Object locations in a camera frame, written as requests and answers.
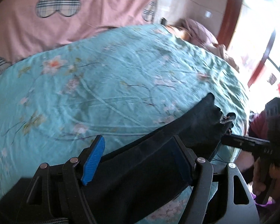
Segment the black pants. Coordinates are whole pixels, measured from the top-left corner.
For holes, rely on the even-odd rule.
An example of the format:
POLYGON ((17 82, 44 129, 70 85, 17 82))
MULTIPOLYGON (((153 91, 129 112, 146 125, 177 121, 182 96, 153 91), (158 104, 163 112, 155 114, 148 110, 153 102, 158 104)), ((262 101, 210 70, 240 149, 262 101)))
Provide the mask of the black pants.
POLYGON ((235 118, 234 113, 223 115, 209 93, 173 122, 103 153, 86 186, 81 182, 81 153, 75 162, 40 167, 46 214, 69 223, 135 223, 145 218, 188 186, 174 158, 173 137, 180 137, 194 159, 211 160, 235 118))

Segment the teal floral bed sheet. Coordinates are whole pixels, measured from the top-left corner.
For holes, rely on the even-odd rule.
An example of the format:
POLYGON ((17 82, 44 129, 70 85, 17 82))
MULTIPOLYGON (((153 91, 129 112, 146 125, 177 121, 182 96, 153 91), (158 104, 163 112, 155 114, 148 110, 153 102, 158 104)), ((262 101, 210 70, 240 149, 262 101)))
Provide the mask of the teal floral bed sheet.
POLYGON ((236 114, 242 135, 248 94, 238 73, 160 25, 112 29, 17 63, 0 56, 0 199, 41 163, 64 163, 96 135, 112 152, 208 93, 236 114))

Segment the pink clothes pile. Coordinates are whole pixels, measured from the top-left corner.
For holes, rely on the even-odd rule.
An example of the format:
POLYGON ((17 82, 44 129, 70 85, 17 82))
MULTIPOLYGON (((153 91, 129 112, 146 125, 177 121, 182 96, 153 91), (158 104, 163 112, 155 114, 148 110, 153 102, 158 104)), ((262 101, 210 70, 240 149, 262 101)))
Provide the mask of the pink clothes pile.
POLYGON ((219 44, 216 37, 199 22, 187 18, 181 23, 181 26, 167 25, 166 28, 176 38, 187 41, 220 57, 240 73, 240 67, 234 58, 228 54, 225 45, 219 44))

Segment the small black device on bed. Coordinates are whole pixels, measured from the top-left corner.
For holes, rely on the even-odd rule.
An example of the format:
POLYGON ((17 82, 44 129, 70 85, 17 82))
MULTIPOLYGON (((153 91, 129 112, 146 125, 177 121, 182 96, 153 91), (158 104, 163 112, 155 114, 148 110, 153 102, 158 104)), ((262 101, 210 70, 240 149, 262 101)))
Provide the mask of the small black device on bed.
POLYGON ((161 25, 166 26, 167 20, 165 18, 161 19, 161 25))

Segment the pink quilt with plaid hearts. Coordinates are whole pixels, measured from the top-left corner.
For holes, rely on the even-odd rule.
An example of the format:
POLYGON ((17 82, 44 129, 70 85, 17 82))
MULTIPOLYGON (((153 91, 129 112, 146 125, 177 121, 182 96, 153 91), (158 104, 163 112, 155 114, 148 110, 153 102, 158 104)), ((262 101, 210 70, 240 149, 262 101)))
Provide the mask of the pink quilt with plaid hearts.
POLYGON ((11 65, 105 30, 153 22, 157 0, 3 0, 0 75, 11 65))

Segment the window with red frame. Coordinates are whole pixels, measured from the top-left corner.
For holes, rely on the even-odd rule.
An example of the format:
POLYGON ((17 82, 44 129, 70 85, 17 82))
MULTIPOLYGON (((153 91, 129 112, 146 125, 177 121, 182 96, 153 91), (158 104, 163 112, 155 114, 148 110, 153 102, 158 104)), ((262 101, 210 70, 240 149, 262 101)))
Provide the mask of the window with red frame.
POLYGON ((217 41, 240 67, 251 87, 269 67, 280 29, 280 0, 227 0, 217 41))

